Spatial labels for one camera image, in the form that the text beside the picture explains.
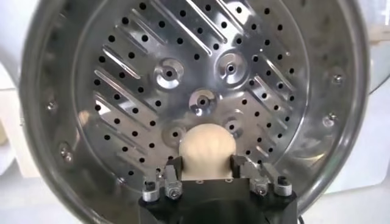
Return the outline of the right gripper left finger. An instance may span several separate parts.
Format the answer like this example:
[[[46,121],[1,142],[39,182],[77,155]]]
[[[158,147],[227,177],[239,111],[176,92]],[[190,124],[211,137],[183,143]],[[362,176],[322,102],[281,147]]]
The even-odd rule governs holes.
[[[178,200],[183,194],[182,157],[168,159],[161,171],[149,170],[143,180],[141,199],[146,203],[158,201],[161,195]]]

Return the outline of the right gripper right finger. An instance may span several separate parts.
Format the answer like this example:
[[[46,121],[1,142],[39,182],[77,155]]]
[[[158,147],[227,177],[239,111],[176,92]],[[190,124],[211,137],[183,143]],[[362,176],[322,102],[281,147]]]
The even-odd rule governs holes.
[[[232,155],[230,168],[233,178],[247,178],[249,189],[254,194],[264,197],[272,191],[281,197],[293,194],[292,183],[269,163],[254,164],[246,156]]]

